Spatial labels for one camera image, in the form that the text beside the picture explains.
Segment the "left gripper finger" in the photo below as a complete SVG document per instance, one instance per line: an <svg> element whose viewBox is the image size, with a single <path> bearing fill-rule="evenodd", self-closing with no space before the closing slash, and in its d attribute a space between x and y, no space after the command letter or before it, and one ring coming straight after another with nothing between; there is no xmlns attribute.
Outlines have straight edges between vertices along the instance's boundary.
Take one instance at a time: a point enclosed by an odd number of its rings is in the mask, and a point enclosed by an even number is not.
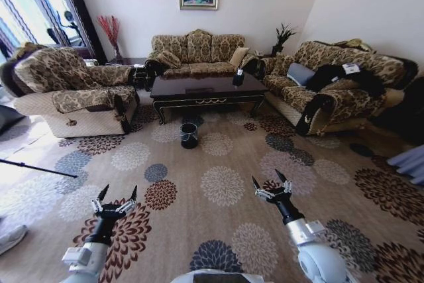
<svg viewBox="0 0 424 283"><path fill-rule="evenodd" d="M102 201L107 193L109 185L106 185L98 194L98 196L91 201L91 206L95 213L101 213L103 211Z"/></svg>
<svg viewBox="0 0 424 283"><path fill-rule="evenodd" d="M127 214L131 212L136 206L136 197L137 197L137 186L134 187L131 197L123 205L117 208L117 212L120 214Z"/></svg>

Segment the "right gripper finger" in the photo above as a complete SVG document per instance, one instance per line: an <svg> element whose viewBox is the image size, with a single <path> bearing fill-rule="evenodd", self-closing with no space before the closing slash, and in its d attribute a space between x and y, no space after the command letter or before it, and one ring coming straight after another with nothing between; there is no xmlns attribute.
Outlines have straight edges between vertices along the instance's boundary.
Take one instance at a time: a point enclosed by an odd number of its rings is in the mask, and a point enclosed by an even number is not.
<svg viewBox="0 0 424 283"><path fill-rule="evenodd" d="M257 182L257 180L254 176L251 176L251 178L252 178L252 182L254 184L255 196L257 196L257 197L259 197L263 200L266 200L266 201L270 201L271 199L274 198L274 195L272 193L270 193L270 192L268 192L268 191L266 191L266 190L264 190L260 187L259 183Z"/></svg>
<svg viewBox="0 0 424 283"><path fill-rule="evenodd" d="M279 179L282 181L282 187L284 189L284 193L290 194L292 193L292 181L287 179L279 170L276 170L276 174Z"/></svg>

